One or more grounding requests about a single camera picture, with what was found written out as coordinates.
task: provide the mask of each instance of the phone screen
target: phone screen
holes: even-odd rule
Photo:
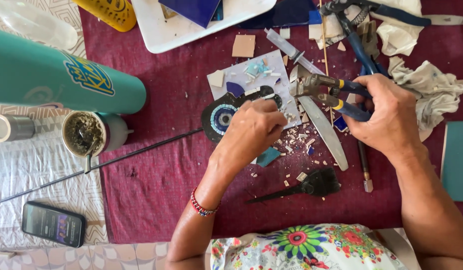
[[[24,205],[23,217],[25,233],[72,247],[80,244],[82,222],[79,218],[30,204]]]

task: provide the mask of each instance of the yellow bottle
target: yellow bottle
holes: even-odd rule
[[[120,32],[129,31],[136,24],[135,10],[128,0],[73,0],[73,2]]]

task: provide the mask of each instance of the person's left hand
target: person's left hand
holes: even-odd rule
[[[234,177],[280,138],[287,123],[273,100],[246,101],[231,119],[208,168]]]

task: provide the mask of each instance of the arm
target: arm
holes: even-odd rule
[[[195,191],[195,199],[206,210],[218,207],[236,174],[263,153],[288,123],[272,100],[245,102],[210,157]],[[204,253],[210,243],[215,216],[200,216],[186,205],[171,238],[167,269],[204,269]]]
[[[351,133],[382,152],[396,169],[403,227],[423,269],[463,269],[463,216],[442,187],[420,142],[415,97],[383,75],[355,81],[367,86],[375,108],[368,122],[344,116]],[[365,101],[357,97],[357,102]]]

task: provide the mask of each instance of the smartphone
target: smartphone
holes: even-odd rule
[[[25,234],[79,248],[84,242],[85,227],[83,215],[34,201],[23,206],[22,230]]]

